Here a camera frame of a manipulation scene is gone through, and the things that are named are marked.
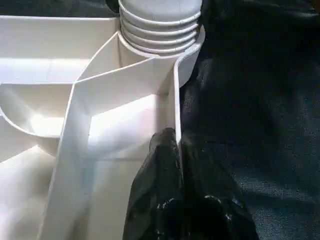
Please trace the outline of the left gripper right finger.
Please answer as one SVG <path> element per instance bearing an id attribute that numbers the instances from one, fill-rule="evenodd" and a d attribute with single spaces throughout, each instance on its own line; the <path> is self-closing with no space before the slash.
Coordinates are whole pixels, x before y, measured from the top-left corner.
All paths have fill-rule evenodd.
<path id="1" fill-rule="evenodd" d="M 221 162 L 190 138 L 180 143 L 186 239 L 259 239 L 243 195 Z"/>

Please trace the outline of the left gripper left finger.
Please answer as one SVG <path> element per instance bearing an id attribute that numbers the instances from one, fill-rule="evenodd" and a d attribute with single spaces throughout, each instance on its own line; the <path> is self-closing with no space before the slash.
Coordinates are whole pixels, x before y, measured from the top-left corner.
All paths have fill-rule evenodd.
<path id="1" fill-rule="evenodd" d="M 176 132 L 155 133 L 130 189 L 122 238 L 179 240 L 183 231 L 183 193 Z"/>

